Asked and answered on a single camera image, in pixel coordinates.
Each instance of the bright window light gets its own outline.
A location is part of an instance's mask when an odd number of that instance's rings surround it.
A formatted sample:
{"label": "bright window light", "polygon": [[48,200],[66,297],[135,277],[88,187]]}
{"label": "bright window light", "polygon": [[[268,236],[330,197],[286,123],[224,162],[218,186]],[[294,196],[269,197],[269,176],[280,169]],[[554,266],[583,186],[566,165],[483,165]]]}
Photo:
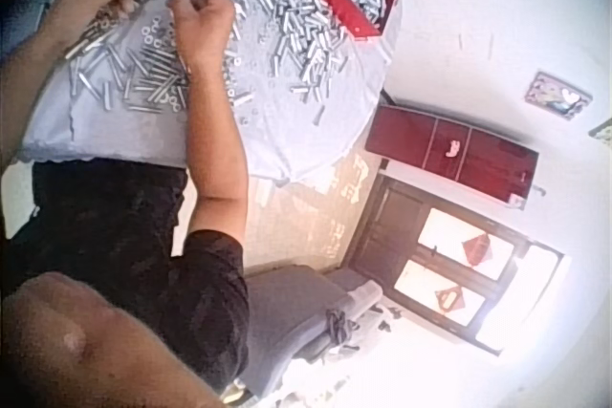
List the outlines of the bright window light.
{"label": "bright window light", "polygon": [[514,259],[518,272],[476,339],[496,351],[503,350],[546,288],[558,261],[556,253],[539,246],[531,246],[523,259]]}

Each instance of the tiled floor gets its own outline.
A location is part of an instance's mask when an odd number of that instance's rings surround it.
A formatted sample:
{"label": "tiled floor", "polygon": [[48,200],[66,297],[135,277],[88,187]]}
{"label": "tiled floor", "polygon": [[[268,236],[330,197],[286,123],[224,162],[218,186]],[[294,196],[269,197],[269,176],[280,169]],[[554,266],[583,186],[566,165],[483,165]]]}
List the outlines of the tiled floor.
{"label": "tiled floor", "polygon": [[[327,269],[341,262],[381,162],[363,149],[368,131],[345,158],[308,183],[277,188],[271,181],[251,179],[247,273],[290,264]],[[174,253],[180,253],[194,203],[190,184],[175,230]]]}

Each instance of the white tablecloth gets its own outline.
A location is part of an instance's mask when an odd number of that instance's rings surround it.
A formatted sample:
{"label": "white tablecloth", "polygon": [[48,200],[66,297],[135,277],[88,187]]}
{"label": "white tablecloth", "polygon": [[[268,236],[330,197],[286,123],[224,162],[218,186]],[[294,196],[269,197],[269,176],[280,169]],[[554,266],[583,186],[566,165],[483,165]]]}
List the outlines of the white tablecloth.
{"label": "white tablecloth", "polygon": [[[112,38],[121,56],[127,48],[137,50],[142,44],[141,28],[153,15],[169,19],[165,0],[149,2],[139,18],[124,24]],[[5,50],[32,33],[37,4],[21,5],[5,28]],[[276,37],[265,44],[258,35],[265,24],[261,11],[249,13],[242,26],[242,40],[233,45],[242,57],[235,68],[236,93],[255,93],[255,99],[234,110],[240,124],[249,162],[250,174],[277,183],[296,182],[342,158],[352,147],[372,116],[390,63],[402,12],[401,3],[392,11],[383,37],[355,42],[346,40],[341,52],[349,56],[342,74],[335,76],[331,95],[324,100],[325,112],[320,125],[313,120],[320,105],[311,98],[290,93],[300,84],[298,70],[287,58],[279,78],[270,78],[270,51]],[[186,113],[173,113],[167,107],[161,115],[129,112],[119,93],[114,94],[114,108],[104,111],[87,90],[70,98],[67,63],[55,70],[41,95],[27,130],[19,159],[23,161],[89,160],[95,157],[145,161],[171,166],[186,165]],[[92,75],[101,88],[111,80],[108,64],[102,63]]]}

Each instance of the wall-mounted cabinet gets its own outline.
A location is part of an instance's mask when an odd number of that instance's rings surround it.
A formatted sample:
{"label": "wall-mounted cabinet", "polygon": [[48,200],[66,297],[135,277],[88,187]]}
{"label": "wall-mounted cabinet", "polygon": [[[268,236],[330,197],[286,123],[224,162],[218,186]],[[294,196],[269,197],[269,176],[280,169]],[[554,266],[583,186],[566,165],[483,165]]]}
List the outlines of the wall-mounted cabinet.
{"label": "wall-mounted cabinet", "polygon": [[537,152],[496,134],[385,105],[374,116],[365,149],[517,207],[527,200],[537,165]]}

